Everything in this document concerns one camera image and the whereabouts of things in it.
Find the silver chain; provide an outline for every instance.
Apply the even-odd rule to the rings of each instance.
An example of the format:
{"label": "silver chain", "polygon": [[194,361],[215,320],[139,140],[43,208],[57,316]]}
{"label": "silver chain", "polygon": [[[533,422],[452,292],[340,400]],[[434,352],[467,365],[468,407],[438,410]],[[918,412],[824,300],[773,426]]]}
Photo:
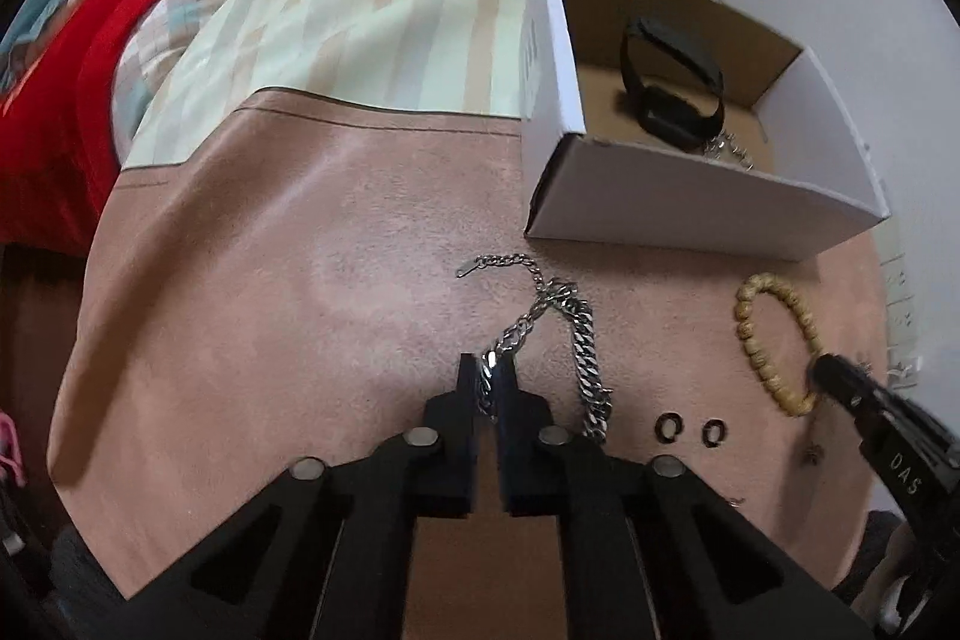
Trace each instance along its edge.
{"label": "silver chain", "polygon": [[597,363],[593,339],[593,311],[589,302],[579,297],[577,284],[570,280],[553,277],[544,282],[544,273],[525,253],[510,255],[477,256],[457,269],[457,277],[466,277],[472,271],[488,266],[526,266],[534,279],[536,298],[526,313],[503,330],[493,345],[480,357],[480,376],[477,383],[477,401],[486,415],[496,414],[491,375],[496,362],[507,352],[516,353],[523,347],[527,335],[536,321],[549,309],[558,311],[570,324],[570,341],[573,348],[573,365],[577,372],[577,391],[584,406],[584,434],[601,445],[607,440],[607,426],[613,404],[611,389],[605,389],[600,381],[600,366]]}
{"label": "silver chain", "polygon": [[754,167],[754,159],[747,153],[747,148],[741,148],[736,143],[736,136],[731,131],[721,131],[703,146],[703,153],[707,158],[719,159],[725,150],[733,155],[745,170],[749,171]]}

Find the black ring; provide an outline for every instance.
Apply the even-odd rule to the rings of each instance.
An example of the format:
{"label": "black ring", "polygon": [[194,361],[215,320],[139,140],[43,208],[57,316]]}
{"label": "black ring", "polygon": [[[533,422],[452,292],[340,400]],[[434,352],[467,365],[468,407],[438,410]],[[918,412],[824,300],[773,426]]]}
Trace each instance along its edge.
{"label": "black ring", "polygon": [[[710,437],[710,433],[717,430],[717,439]],[[704,423],[703,432],[700,434],[700,439],[704,442],[704,445],[707,448],[719,448],[720,443],[727,439],[727,424],[723,423],[719,418],[710,418],[707,423]]]}
{"label": "black ring", "polygon": [[[667,421],[673,421],[673,434],[670,434],[667,437],[664,434],[664,424]],[[680,434],[683,432],[683,418],[680,417],[680,413],[664,413],[661,415],[654,424],[654,434],[656,434],[656,439],[659,439],[664,445],[669,445],[671,442],[676,442],[677,437],[680,437]]]}

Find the pink object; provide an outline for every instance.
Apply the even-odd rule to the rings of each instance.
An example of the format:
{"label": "pink object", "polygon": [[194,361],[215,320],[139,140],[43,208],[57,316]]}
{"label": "pink object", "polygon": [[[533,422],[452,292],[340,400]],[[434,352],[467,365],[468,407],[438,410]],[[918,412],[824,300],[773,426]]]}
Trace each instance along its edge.
{"label": "pink object", "polygon": [[13,474],[13,482],[23,488],[27,485],[27,476],[23,473],[23,458],[20,456],[20,441],[16,437],[16,426],[13,426],[13,418],[0,410],[0,475],[6,474],[10,470]]}

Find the beaded bracelet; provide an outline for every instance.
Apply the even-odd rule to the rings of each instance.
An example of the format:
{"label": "beaded bracelet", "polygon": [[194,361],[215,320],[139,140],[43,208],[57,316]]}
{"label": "beaded bracelet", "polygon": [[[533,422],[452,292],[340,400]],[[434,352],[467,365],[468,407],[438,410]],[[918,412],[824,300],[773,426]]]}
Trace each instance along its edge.
{"label": "beaded bracelet", "polygon": [[743,343],[743,352],[750,359],[750,366],[757,373],[760,384],[787,415],[794,417],[807,415],[816,405],[817,394],[811,391],[805,396],[800,396],[800,394],[784,386],[784,381],[776,372],[776,367],[771,363],[770,356],[760,347],[760,343],[754,335],[754,324],[750,317],[754,312],[754,299],[757,293],[770,293],[790,308],[793,316],[797,319],[800,330],[803,331],[803,338],[806,340],[810,355],[817,357],[824,351],[824,348],[817,335],[817,327],[813,325],[813,315],[810,314],[805,302],[793,290],[789,282],[771,272],[747,277],[747,280],[736,292],[737,303],[736,307],[733,308],[733,315],[739,321],[736,324],[736,335]]}

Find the cardboard box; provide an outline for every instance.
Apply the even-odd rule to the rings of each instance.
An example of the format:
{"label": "cardboard box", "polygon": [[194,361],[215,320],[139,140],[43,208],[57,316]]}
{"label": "cardboard box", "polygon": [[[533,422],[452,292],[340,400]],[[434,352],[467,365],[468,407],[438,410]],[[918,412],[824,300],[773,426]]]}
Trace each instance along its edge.
{"label": "cardboard box", "polygon": [[[621,108],[620,36],[637,15],[707,46],[724,73],[726,129],[753,170],[669,148]],[[707,108],[693,76],[637,47],[645,78]],[[889,215],[813,52],[717,1],[529,0],[520,66],[531,237],[800,261]]]}

